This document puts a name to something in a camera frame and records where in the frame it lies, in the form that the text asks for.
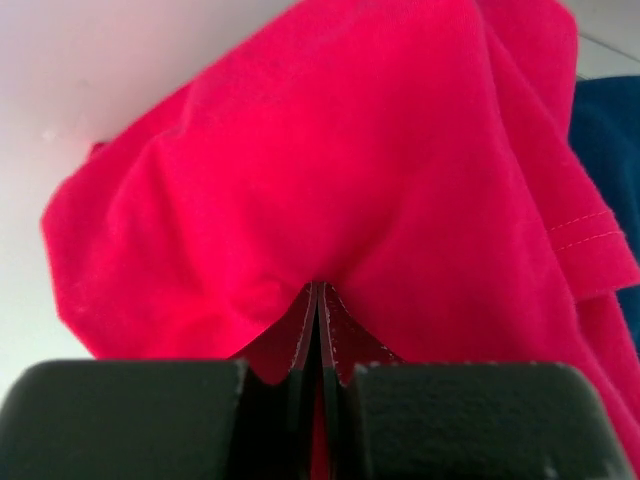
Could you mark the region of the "magenta t shirt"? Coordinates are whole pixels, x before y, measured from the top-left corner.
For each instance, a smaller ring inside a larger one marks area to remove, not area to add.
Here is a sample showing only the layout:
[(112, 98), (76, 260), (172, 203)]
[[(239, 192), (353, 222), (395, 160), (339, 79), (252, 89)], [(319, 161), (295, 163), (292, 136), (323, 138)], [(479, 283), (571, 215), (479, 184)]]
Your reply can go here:
[(639, 461), (639, 281), (568, 143), (555, 1), (303, 1), (116, 138), (43, 219), (61, 320), (99, 358), (224, 358), (327, 281), (417, 362), (547, 361)]

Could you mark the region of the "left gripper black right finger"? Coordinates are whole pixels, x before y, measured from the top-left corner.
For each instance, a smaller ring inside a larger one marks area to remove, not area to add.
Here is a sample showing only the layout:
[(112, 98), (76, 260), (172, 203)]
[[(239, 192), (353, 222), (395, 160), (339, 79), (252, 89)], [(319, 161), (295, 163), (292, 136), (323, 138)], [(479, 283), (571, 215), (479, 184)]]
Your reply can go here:
[(587, 379), (560, 363), (403, 360), (318, 288), (333, 479), (631, 479)]

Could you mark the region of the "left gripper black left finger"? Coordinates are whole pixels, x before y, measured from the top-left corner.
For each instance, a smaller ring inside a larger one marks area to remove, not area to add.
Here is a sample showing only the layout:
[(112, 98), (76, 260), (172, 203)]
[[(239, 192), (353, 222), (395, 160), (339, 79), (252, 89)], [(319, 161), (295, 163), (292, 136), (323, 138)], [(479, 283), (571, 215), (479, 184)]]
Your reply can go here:
[(54, 360), (1, 408), (5, 479), (307, 479), (317, 288), (228, 360)]

